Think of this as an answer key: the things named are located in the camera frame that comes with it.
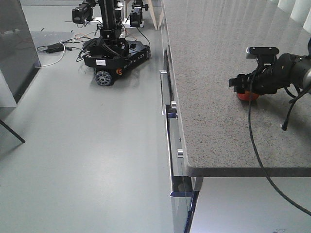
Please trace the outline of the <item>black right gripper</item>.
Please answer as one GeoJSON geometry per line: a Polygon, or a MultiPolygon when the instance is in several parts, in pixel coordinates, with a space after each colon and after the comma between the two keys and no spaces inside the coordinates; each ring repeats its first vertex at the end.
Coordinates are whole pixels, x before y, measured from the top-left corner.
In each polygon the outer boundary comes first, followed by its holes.
{"type": "Polygon", "coordinates": [[[251,90],[259,95],[275,94],[279,89],[290,86],[290,70],[291,67],[285,65],[264,66],[255,71],[254,78],[249,80],[250,74],[239,74],[229,79],[228,85],[236,93],[251,90]]]}

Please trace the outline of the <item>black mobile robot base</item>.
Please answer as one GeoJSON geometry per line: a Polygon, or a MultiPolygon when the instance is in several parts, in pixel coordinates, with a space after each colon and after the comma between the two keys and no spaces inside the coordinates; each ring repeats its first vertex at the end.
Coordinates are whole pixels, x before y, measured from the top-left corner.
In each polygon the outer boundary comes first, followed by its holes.
{"type": "Polygon", "coordinates": [[[115,79],[150,59],[149,45],[139,41],[118,39],[108,45],[101,38],[94,38],[82,47],[83,61],[94,69],[94,80],[100,86],[111,86],[115,79]]]}

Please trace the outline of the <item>black silver right arm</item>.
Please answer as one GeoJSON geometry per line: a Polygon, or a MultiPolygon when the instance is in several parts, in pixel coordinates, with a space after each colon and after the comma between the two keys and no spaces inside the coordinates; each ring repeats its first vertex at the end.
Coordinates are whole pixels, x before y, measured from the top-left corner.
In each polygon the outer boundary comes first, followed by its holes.
{"type": "Polygon", "coordinates": [[[249,74],[229,79],[229,86],[238,94],[252,91],[258,95],[275,94],[291,84],[310,92],[311,55],[284,53],[277,57],[276,47],[248,47],[247,59],[256,59],[257,68],[249,74]]]}

